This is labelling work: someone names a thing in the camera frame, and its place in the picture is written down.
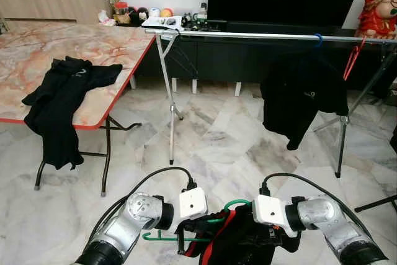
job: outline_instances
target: marble table top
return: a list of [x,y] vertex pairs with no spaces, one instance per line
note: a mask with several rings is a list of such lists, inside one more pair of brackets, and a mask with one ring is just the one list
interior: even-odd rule
[[74,113],[74,127],[98,128],[152,41],[142,28],[57,22],[0,35],[0,122],[24,123],[30,106],[21,100],[41,84],[54,58],[68,55],[93,65],[123,65],[115,84],[87,92]]

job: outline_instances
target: marble floor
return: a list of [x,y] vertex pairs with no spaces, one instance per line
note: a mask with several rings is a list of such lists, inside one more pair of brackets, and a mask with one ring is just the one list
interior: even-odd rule
[[[104,210],[146,174],[168,166],[169,106],[164,83],[139,79],[111,115],[127,125],[142,122],[129,132],[112,132],[112,159],[107,196],[100,197],[104,160],[84,157],[70,171],[44,169],[42,188],[33,185],[42,155],[40,137],[26,126],[0,124],[0,264],[64,265],[81,253],[91,229]],[[264,176],[275,172],[300,174],[340,197],[351,208],[382,199],[397,189],[397,155],[388,143],[397,122],[397,110],[365,99],[347,131],[342,177],[333,175],[339,124],[314,133],[310,129],[299,149],[287,151],[287,139],[268,132],[261,122],[263,101],[258,85],[243,84],[241,96],[234,86],[198,82],[192,94],[188,82],[179,81],[175,101],[184,113],[176,120],[175,165],[191,171],[208,197],[210,211],[232,199],[252,199]],[[356,93],[349,95],[354,101]],[[333,115],[319,113],[313,124]],[[82,151],[104,151],[104,131],[78,131]],[[141,187],[166,200],[178,196],[183,174],[155,176]],[[270,180],[274,196],[311,196],[319,192],[303,182],[280,177]],[[397,213],[390,204],[358,213],[383,252],[397,261]],[[175,243],[140,240],[126,264],[197,264],[176,254]],[[277,248],[273,264],[338,264],[319,231],[303,233],[301,245],[290,254]]]

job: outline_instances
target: red statue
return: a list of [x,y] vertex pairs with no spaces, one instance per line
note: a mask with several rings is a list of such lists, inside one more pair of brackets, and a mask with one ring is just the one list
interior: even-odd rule
[[356,37],[396,38],[397,0],[365,0]]

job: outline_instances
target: red and black garment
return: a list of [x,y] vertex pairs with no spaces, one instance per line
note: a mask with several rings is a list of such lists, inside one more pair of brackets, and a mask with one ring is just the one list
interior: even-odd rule
[[270,264],[276,246],[291,253],[299,247],[300,233],[296,238],[289,238],[279,227],[254,222],[251,206],[214,213],[201,218],[198,225],[202,226],[203,220],[216,218],[225,220],[196,235],[196,238],[212,239],[211,242],[191,242],[185,253],[192,258],[200,255],[200,265]]

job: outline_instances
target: red table edge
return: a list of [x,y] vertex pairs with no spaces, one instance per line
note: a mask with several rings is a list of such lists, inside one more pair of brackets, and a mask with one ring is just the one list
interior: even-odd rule
[[[145,57],[146,53],[148,52],[148,50],[149,50],[149,48],[150,48],[150,46],[151,46],[151,44],[153,42],[154,42],[154,37],[151,39],[150,43],[148,44],[148,46],[146,47],[146,49],[142,53],[142,55],[139,58],[139,60],[137,61],[137,63],[135,63],[135,66],[132,69],[131,73],[128,75],[128,77],[125,80],[123,86],[120,88],[120,90],[118,91],[118,93],[114,97],[113,101],[110,103],[109,108],[107,108],[107,110],[105,111],[105,114],[102,116],[102,118],[99,120],[99,122],[97,124],[95,124],[95,125],[90,125],[90,126],[88,126],[88,125],[73,125],[73,127],[75,129],[78,129],[78,130],[96,130],[97,128],[100,127],[100,125],[103,123],[103,121],[105,121],[105,118],[108,116],[108,114],[112,110],[113,106],[116,104],[116,102],[119,99],[119,97],[122,95],[122,92],[124,91],[125,86],[128,84],[129,80],[134,75],[136,69],[138,68],[139,64],[141,63],[143,57]],[[9,123],[9,124],[25,124],[25,122],[23,120],[8,119],[8,118],[0,118],[0,122],[6,122],[6,123]]]

